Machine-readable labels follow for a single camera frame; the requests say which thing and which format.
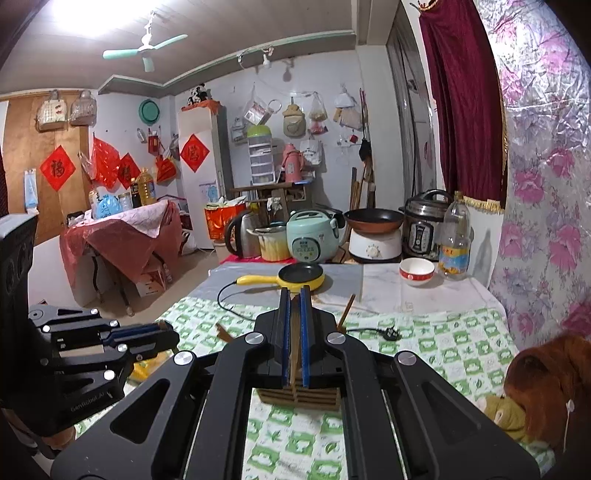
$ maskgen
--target soy sauce bottle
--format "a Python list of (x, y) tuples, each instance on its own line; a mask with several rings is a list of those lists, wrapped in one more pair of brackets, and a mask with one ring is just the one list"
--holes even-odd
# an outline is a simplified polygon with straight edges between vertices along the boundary
[(131, 179), (131, 205), (134, 208), (142, 206), (142, 198), (139, 196), (139, 185), (137, 179)]

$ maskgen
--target panda plush toy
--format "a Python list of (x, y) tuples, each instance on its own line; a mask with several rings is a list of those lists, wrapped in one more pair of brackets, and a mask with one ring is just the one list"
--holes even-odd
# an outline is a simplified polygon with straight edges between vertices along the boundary
[(205, 84), (201, 83), (197, 85), (194, 89), (191, 90), (189, 93), (189, 98), (187, 100), (187, 105), (195, 105), (199, 102), (204, 102), (208, 100), (209, 94), (207, 89), (205, 88)]

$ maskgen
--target black pan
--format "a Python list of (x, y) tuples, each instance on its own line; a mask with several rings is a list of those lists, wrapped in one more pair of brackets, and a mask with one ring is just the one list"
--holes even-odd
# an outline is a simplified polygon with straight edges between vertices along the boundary
[(345, 213), (347, 223), (357, 233), (388, 233), (402, 225), (404, 214), (384, 208), (360, 208)]

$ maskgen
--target white bowl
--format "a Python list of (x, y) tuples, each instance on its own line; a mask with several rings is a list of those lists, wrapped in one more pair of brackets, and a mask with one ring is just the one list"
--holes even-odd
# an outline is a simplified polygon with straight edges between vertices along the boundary
[(407, 258), (400, 262), (400, 276), (413, 287), (424, 285), (433, 278), (434, 273), (435, 264), (424, 258)]

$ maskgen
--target pan handle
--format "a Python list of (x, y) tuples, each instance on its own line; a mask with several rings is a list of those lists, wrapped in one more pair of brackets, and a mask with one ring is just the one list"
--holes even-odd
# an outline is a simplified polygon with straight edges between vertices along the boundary
[(236, 280), (237, 285), (256, 285), (261, 283), (278, 283), (277, 277), (270, 275), (243, 275)]

